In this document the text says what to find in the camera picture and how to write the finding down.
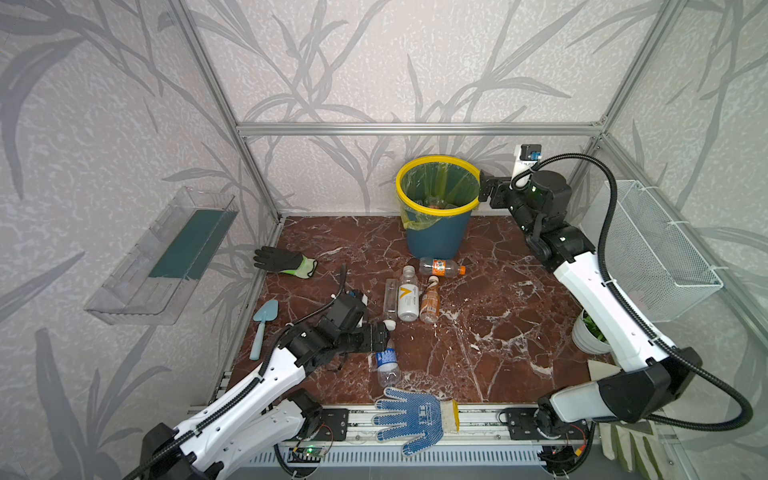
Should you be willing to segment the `clear bottle blue label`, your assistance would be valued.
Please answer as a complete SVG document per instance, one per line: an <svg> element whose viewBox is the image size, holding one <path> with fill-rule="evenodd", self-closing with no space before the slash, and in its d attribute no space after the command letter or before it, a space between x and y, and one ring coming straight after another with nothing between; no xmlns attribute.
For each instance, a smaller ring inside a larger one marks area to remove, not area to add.
<svg viewBox="0 0 768 480"><path fill-rule="evenodd" d="M392 339L387 342L383 351L375 354L375 360L379 385L386 388L398 384L401 379L401 369Z"/></svg>

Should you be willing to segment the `orange liquid bottle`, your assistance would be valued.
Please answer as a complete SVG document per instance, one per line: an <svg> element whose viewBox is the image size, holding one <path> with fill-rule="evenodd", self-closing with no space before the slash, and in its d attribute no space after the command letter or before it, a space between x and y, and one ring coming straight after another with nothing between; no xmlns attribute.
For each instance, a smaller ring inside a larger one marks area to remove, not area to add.
<svg viewBox="0 0 768 480"><path fill-rule="evenodd" d="M430 276L428 285L421 299L419 318L428 324L436 324L439 319L440 295L439 278Z"/></svg>

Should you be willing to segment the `orange label bottle top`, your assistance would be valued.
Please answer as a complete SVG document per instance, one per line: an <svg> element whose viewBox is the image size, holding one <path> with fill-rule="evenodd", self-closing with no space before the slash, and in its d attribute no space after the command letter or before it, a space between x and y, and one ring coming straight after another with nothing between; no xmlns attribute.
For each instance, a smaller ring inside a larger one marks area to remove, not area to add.
<svg viewBox="0 0 768 480"><path fill-rule="evenodd" d="M466 267L459 265L454 260L421 258L419 273L426 276L453 278L465 275Z"/></svg>

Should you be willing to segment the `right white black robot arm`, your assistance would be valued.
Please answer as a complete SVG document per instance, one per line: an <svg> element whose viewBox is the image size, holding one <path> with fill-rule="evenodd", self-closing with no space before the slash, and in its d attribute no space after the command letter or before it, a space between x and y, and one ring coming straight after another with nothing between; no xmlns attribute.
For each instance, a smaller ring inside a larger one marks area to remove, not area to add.
<svg viewBox="0 0 768 480"><path fill-rule="evenodd" d="M590 242L565 215L571 188L548 165L566 160L555 155L535 162L512 177L478 175L481 202L506 209L523 232L536 259L564 285L606 337L620 372L561 389L539 399L536 422L546 435L559 434L581 420L637 423L650 420L687 430L721 432L746 426L753 418L750 401L702 367L691 347L679 348L637 309L609 273L608 236L618 205L617 180L602 161L576 154L599 169L609 188L607 211L596 243ZM732 419L698 423L668 418L659 409L676 401L694 377L700 377L739 405Z"/></svg>

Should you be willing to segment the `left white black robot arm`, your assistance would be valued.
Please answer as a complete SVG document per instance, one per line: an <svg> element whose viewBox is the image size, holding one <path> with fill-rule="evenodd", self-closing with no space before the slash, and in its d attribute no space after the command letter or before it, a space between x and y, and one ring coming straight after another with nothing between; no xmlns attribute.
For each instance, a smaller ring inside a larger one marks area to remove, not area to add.
<svg viewBox="0 0 768 480"><path fill-rule="evenodd" d="M285 326L250 374L191 418L158 424L142 441L130 479L225 479L256 454L321 430L323 407L300 388L342 354L381 352L388 331L368 319L359 290L343 292L318 321Z"/></svg>

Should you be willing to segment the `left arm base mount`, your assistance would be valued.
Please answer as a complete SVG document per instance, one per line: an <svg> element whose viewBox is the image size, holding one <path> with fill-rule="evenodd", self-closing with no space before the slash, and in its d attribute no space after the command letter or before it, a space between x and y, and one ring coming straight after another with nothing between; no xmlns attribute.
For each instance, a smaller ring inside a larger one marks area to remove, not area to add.
<svg viewBox="0 0 768 480"><path fill-rule="evenodd" d="M311 416L290 440L344 441L350 426L349 417L350 410L347 408L323 408Z"/></svg>

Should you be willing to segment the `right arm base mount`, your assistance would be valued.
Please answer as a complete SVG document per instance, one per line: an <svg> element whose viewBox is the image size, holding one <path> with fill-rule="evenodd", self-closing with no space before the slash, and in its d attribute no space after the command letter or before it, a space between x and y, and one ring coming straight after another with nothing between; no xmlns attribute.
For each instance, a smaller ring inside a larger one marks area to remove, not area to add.
<svg viewBox="0 0 768 480"><path fill-rule="evenodd" d="M511 440L587 440L590 435L587 421L565 423L534 406L505 408L497 419L507 428Z"/></svg>

